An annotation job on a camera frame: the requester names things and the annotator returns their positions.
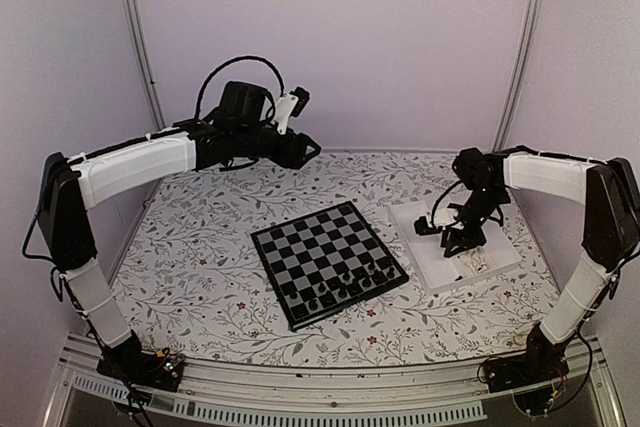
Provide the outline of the black and grey chessboard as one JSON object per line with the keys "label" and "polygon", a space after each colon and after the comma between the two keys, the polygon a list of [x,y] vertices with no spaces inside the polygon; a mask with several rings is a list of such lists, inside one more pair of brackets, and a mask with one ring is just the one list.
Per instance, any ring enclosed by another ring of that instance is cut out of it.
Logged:
{"label": "black and grey chessboard", "polygon": [[[293,332],[409,281],[406,271],[351,201],[254,232],[251,239]],[[381,267],[381,260],[385,257],[392,260],[392,267]],[[376,264],[373,272],[366,268],[370,262]],[[347,291],[347,298],[340,299],[337,292],[341,287],[347,290],[347,285],[353,282],[360,286],[364,278],[356,277],[358,268],[366,270],[365,278],[369,277],[374,287],[367,291],[361,288],[362,292],[357,296],[351,296]],[[384,274],[385,271],[391,271],[393,277],[376,285],[372,275],[376,272]],[[345,272],[350,273],[348,282],[341,280]],[[337,290],[330,290],[327,286],[330,279],[339,281]],[[315,292],[318,284],[325,287],[321,295]],[[298,293],[295,301],[288,298],[292,291]],[[319,297],[328,292],[336,303],[324,308]],[[313,299],[318,302],[316,311],[308,308],[308,302]],[[296,319],[292,310],[301,304],[306,306],[309,315]]]}

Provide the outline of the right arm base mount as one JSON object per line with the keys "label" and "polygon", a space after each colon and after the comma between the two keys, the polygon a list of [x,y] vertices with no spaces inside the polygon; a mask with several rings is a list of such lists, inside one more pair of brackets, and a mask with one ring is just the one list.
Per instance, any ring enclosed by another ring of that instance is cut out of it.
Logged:
{"label": "right arm base mount", "polygon": [[536,372],[529,367],[525,354],[490,356],[480,364],[476,377],[490,393],[511,391],[515,406],[524,415],[545,416],[566,391],[568,363],[560,358]]}

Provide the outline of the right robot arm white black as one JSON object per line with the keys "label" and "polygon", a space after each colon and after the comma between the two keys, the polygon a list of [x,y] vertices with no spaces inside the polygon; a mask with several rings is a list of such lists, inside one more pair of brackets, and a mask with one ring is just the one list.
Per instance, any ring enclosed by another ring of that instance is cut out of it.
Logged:
{"label": "right robot arm white black", "polygon": [[517,374],[537,383],[552,371],[580,324],[613,293],[622,267],[637,256],[639,187],[631,163],[622,157],[594,160],[526,146],[483,153],[468,148],[452,169],[470,193],[462,205],[433,223],[447,257],[485,244],[483,226],[510,201],[510,190],[529,190],[576,202],[584,208],[581,252],[558,302],[531,330]]}

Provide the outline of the black chess piece eleventh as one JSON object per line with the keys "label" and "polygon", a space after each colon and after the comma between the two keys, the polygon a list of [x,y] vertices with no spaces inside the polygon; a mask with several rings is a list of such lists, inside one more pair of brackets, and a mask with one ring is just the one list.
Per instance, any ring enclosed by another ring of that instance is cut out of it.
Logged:
{"label": "black chess piece eleventh", "polygon": [[333,295],[328,292],[319,297],[320,303],[324,308],[330,307],[336,303]]}

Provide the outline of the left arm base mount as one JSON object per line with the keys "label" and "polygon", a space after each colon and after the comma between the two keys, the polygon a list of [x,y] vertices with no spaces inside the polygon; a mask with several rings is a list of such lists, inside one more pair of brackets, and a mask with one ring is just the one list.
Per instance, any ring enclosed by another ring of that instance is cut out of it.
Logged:
{"label": "left arm base mount", "polygon": [[164,348],[145,352],[139,347],[107,348],[97,366],[101,375],[126,384],[177,392],[182,380],[186,357]]}

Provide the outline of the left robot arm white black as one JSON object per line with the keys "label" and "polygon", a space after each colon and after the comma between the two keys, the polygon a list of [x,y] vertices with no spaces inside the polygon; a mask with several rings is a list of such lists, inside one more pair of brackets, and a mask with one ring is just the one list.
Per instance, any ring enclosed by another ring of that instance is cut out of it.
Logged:
{"label": "left robot arm white black", "polygon": [[149,362],[99,268],[89,210],[141,185],[213,166],[232,171],[267,159],[287,169],[303,167],[321,148],[289,121],[309,99],[302,87],[273,98],[263,87],[230,81],[205,118],[194,116],[89,154],[67,158],[57,152],[46,159],[31,226],[43,235],[45,258],[57,269],[58,283],[69,290],[111,366],[126,380],[141,380]]}

